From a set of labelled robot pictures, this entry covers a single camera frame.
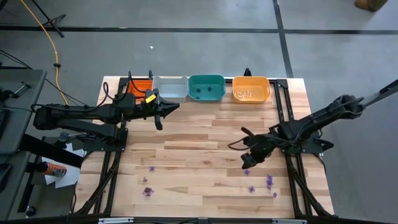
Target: plastic bin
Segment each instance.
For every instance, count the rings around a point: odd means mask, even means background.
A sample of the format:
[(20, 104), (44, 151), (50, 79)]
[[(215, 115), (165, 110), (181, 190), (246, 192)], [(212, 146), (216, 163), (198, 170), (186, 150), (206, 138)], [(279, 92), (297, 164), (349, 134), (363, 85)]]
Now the plastic bin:
[[(152, 80), (133, 80), (135, 86), (137, 87), (138, 90), (140, 91), (146, 91), (146, 90), (152, 90)], [(145, 93), (141, 93), (137, 91), (132, 83), (130, 82), (129, 84), (129, 93), (134, 94), (136, 97), (137, 96), (145, 96)]]
[(154, 77), (152, 87), (159, 90), (159, 94), (163, 99), (175, 103), (183, 103), (188, 95), (188, 78)]
[(232, 92), (235, 103), (262, 103), (271, 94), (266, 77), (235, 77)]
[(189, 78), (189, 96), (195, 101), (219, 101), (225, 95), (221, 75), (193, 75)]

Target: concrete floor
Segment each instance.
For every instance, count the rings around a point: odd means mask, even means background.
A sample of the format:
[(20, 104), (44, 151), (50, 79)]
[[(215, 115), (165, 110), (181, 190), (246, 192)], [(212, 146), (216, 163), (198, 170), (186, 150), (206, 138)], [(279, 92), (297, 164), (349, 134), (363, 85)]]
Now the concrete floor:
[[(272, 0), (38, 0), (38, 3), (50, 16), (66, 13), (61, 26), (277, 28)], [(354, 7), (353, 0), (280, 0), (279, 4), (285, 29), (398, 29), (395, 22), (398, 1), (389, 1), (376, 13)], [(5, 9), (12, 14), (1, 11), (0, 24), (35, 26), (19, 1), (10, 1)], [(212, 73), (231, 77), (242, 75), (249, 67), (254, 75), (286, 77), (278, 34), (65, 32), (64, 39), (56, 33), (51, 35), (62, 64), (62, 89), (92, 105), (96, 103), (103, 76), (126, 75), (129, 70), (135, 75), (146, 75), (151, 69), (154, 75)], [(398, 77), (396, 35), (287, 34), (286, 40), (294, 77), (305, 79), (313, 111), (345, 93), (371, 95)], [(42, 32), (0, 31), (0, 49), (31, 67), (47, 70), (47, 78), (55, 80), (53, 50)], [(0, 60), (5, 65), (14, 65), (3, 58)], [(39, 103), (63, 101), (46, 84)], [(347, 140), (342, 140), (345, 138), (337, 130), (337, 124), (325, 128), (324, 138), (344, 145)], [(58, 130), (37, 131), (32, 126), (27, 132), (36, 137), (59, 133)], [(350, 150), (361, 153), (360, 148)], [(383, 169), (375, 166), (374, 173), (387, 172), (393, 177), (396, 170), (393, 158), (396, 157), (385, 155), (383, 163), (387, 164), (388, 171), (386, 166)], [(354, 169), (342, 147), (327, 151), (324, 159), (337, 215), (398, 223), (398, 202), (393, 196), (395, 178), (390, 179), (390, 184), (369, 189), (370, 186), (363, 183), (371, 178), (370, 174)], [(373, 157), (362, 155), (361, 159), (367, 164)], [(370, 190), (375, 194), (389, 192), (392, 197), (372, 200), (360, 197), (361, 192)], [(52, 207), (51, 212), (38, 212), (38, 215), (68, 212), (73, 189), (54, 190), (50, 185), (37, 187), (35, 192), (32, 204), (41, 211)], [(64, 197), (54, 202), (51, 198), (57, 194)], [(383, 215), (374, 212), (380, 208), (385, 211)]]

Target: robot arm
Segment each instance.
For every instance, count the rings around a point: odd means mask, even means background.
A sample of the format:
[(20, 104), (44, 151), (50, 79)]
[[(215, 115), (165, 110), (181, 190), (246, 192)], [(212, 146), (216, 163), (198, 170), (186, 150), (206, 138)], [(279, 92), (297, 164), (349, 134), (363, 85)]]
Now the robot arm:
[[(111, 104), (101, 106), (43, 105), (37, 109), (33, 125), (39, 130), (56, 128), (94, 133), (102, 138), (116, 138), (116, 124), (132, 119), (155, 117), (155, 125), (162, 130), (160, 117), (166, 117), (180, 105), (163, 100), (158, 89), (146, 90), (145, 100), (136, 104), (132, 93), (119, 94)], [(104, 124), (94, 124), (81, 119), (97, 119)]]
[(242, 131), (248, 134), (242, 139), (243, 144), (250, 149), (250, 153), (241, 156), (244, 162), (242, 169), (254, 167), (257, 163), (264, 162), (265, 158), (269, 157), (276, 147), (287, 153), (291, 152), (291, 149), (298, 148), (307, 141), (312, 133), (338, 119), (358, 118), (365, 109), (359, 103), (362, 100), (363, 98), (356, 99), (354, 96), (343, 95), (335, 99), (326, 108), (300, 120), (286, 121), (270, 127), (270, 132), (267, 134), (255, 135), (246, 128), (242, 128)]

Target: yellow tape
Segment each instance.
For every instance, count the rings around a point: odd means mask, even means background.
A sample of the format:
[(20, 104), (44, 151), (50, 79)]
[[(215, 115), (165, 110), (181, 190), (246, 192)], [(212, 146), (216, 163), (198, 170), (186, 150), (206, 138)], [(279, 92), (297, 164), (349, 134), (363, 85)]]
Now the yellow tape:
[(149, 103), (149, 102), (153, 101), (154, 99), (156, 99), (156, 96), (154, 94), (152, 94), (152, 96), (145, 99), (145, 102)]

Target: wooden tabletop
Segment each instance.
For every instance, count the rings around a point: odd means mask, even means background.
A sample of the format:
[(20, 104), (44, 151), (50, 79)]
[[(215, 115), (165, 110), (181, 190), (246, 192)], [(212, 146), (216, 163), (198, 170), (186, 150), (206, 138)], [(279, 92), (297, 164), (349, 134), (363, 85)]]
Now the wooden tabletop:
[[(110, 95), (117, 92), (119, 78), (104, 77)], [(310, 114), (304, 80), (292, 78), (288, 84), (295, 119)], [(227, 147), (229, 142), (245, 136), (241, 126), (254, 134), (267, 133), (269, 126), (279, 122), (274, 91), (271, 90), (270, 99), (263, 104), (245, 105), (233, 102), (231, 90), (227, 84), (220, 103), (188, 100), (181, 104), (162, 120), (162, 131), (156, 130), (153, 118), (127, 124), (129, 136), (120, 161), (112, 216), (294, 217), (286, 163), (279, 150), (246, 175), (241, 169), (243, 152)], [(101, 91), (98, 101), (103, 97)], [(76, 210), (97, 187), (103, 157), (103, 152), (94, 152), (85, 160), (76, 187)], [(333, 213), (321, 162), (311, 154), (302, 157), (309, 189), (323, 207)], [(151, 172), (150, 166), (154, 166), (155, 171)], [(267, 189), (267, 175), (274, 177), (271, 190)], [(250, 186), (255, 192), (249, 192)], [(152, 196), (142, 194), (146, 187), (153, 189)], [(108, 189), (104, 191), (101, 210)], [(298, 195), (304, 212), (301, 190)]]

